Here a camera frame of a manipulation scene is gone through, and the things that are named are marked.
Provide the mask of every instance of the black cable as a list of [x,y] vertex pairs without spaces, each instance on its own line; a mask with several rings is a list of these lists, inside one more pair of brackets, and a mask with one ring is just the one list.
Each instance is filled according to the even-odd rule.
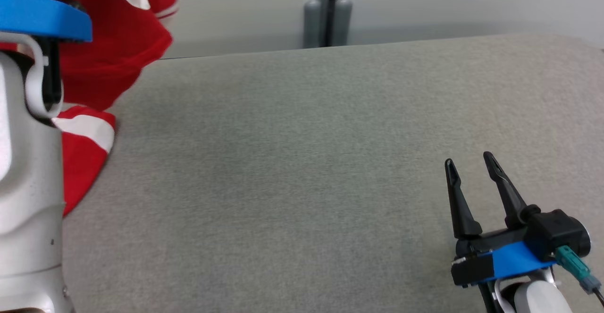
[[600,304],[604,306],[604,296],[602,296],[602,293],[598,289],[594,289],[594,293],[598,297],[598,300],[600,300]]

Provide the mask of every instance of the gray table surface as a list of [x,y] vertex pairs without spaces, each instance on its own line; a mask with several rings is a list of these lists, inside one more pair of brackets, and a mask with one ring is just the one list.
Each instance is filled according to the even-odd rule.
[[604,54],[554,35],[159,61],[65,220],[67,284],[86,313],[482,312],[449,272],[444,161],[502,228],[485,150],[589,228],[602,279],[603,86]]

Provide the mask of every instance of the blue panel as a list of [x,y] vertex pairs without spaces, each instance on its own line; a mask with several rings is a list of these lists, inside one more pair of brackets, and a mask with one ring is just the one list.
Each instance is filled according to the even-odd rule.
[[0,0],[0,31],[90,42],[88,14],[56,0]]
[[495,279],[526,274],[556,263],[539,261],[522,241],[496,249],[492,255]]

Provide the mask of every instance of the cable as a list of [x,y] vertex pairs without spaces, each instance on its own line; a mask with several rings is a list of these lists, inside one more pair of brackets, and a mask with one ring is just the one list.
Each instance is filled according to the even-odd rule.
[[556,262],[574,276],[587,294],[595,294],[604,306],[604,296],[600,292],[602,283],[595,276],[581,258],[569,246],[556,249]]
[[604,307],[604,296],[602,296],[602,293],[600,293],[598,289],[594,289],[594,293],[598,297],[598,300],[600,300],[600,304],[602,304],[602,307]]

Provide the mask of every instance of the white wall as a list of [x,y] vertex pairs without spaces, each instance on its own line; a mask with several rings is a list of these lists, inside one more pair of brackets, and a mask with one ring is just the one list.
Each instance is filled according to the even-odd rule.
[[302,48],[309,0],[179,0],[166,57]]
[[349,44],[539,31],[604,48],[604,0],[351,1]]

